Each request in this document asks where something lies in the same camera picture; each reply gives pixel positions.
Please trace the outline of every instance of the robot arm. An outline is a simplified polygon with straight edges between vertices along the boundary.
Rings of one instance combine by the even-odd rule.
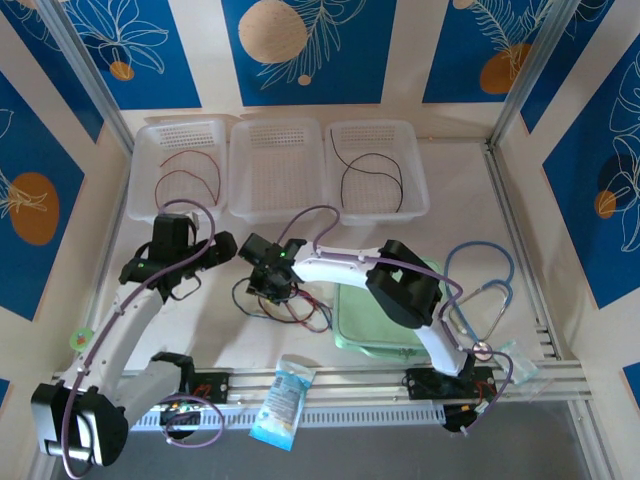
[[[324,281],[369,290],[391,321],[412,329],[431,357],[435,370],[464,376],[473,357],[455,348],[433,312],[442,299],[439,282],[408,268],[390,266],[375,258],[399,260],[431,270],[402,243],[389,240],[384,247],[346,250],[317,247],[292,239],[284,247],[252,234],[238,255],[254,266],[248,293],[279,303],[295,283]]]
[[[115,300],[86,352],[102,338],[107,319],[121,308],[122,300],[140,283],[202,249],[202,243],[189,245],[189,230],[194,231],[195,237],[195,224],[185,215],[162,214],[156,218],[152,241],[143,245],[122,269],[121,286]],[[147,249],[149,254],[143,258]],[[161,277],[120,313],[118,321],[104,337],[90,370],[85,371],[72,406],[69,424],[72,458],[95,465],[112,464],[124,448],[129,428],[140,417],[160,399],[176,391],[190,393],[193,390],[191,357],[165,352],[155,355],[141,374],[124,385],[119,383],[138,340],[162,310],[173,288],[183,277],[194,275],[196,270],[206,270],[231,260],[236,251],[231,234],[217,234],[215,244],[197,261]],[[31,398],[38,443],[43,453],[62,455],[62,418],[71,386],[78,372],[84,370],[84,360],[84,354],[80,355],[55,385],[40,384]]]

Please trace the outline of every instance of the blue package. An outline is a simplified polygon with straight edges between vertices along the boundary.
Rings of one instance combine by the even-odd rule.
[[[274,447],[291,451],[307,390],[311,387],[314,376],[313,370],[280,359],[276,367],[276,378],[249,435]]]

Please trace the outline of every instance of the plastic basket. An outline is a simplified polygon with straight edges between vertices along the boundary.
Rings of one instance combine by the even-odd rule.
[[[332,123],[325,132],[325,152],[329,201],[340,210],[344,225],[406,223],[429,210],[427,182],[410,123]]]
[[[231,130],[229,162],[229,210],[251,224],[285,222],[326,202],[322,132],[316,120],[240,122]]]
[[[161,123],[136,135],[127,213],[152,223],[158,207],[187,198],[204,205],[215,219],[227,200],[227,143],[222,120]],[[187,204],[169,212],[197,211]],[[199,214],[200,220],[207,217]]]

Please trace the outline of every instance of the black bracket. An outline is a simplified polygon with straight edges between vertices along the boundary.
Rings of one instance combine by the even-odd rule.
[[[227,403],[227,396],[229,393],[230,376],[231,375],[227,372],[195,373],[192,376],[193,383],[191,384],[192,388],[189,393],[196,397],[209,400],[214,404],[225,404]],[[185,413],[183,411],[184,404],[179,402],[172,402],[171,404],[163,404],[160,406],[163,407],[163,410],[160,413],[161,426],[165,426],[167,422],[176,415],[182,415],[183,418],[176,419],[172,422],[173,425],[200,425],[202,416],[199,410],[190,412],[189,415],[183,415]],[[192,433],[193,432],[189,430],[169,432],[169,436],[176,440],[182,440]]]
[[[227,372],[196,373],[193,377],[194,389],[192,395],[202,397],[211,403],[227,403],[229,394],[229,378]]]
[[[409,368],[403,384],[411,400],[476,400],[480,395],[476,382],[495,385],[491,367],[475,367],[468,378],[456,378],[433,368]]]
[[[399,260],[432,270],[420,257],[397,240],[387,240],[380,250],[382,258]],[[396,280],[394,274],[402,275]],[[406,328],[418,329],[433,322],[433,311],[442,298],[439,281],[408,268],[378,263],[367,272],[367,288],[387,316]]]
[[[195,225],[186,215],[169,213],[158,215],[153,223],[151,242],[142,245],[122,268],[120,283],[143,283],[159,271],[186,260],[202,250],[208,240],[189,245],[190,230],[194,232],[195,237]],[[146,258],[143,258],[146,250],[149,250],[149,253]],[[238,247],[231,233],[217,233],[214,244],[204,255],[178,270],[165,274],[149,285],[149,288],[157,288],[162,299],[166,301],[171,291],[180,285],[183,278],[191,278],[199,270],[207,270],[226,263],[236,255],[237,251]]]
[[[238,252],[240,258],[253,265],[247,293],[276,305],[288,300],[294,283],[300,282],[293,271],[294,259],[306,243],[306,240],[292,238],[281,247],[252,233]]]

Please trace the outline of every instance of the light green plastic container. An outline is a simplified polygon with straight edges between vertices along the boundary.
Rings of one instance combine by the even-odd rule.
[[[422,260],[435,272],[441,272],[436,262]],[[442,284],[440,291],[444,295]],[[339,348],[374,358],[404,363],[429,358],[413,331],[390,320],[371,292],[362,288],[336,287],[333,336]]]

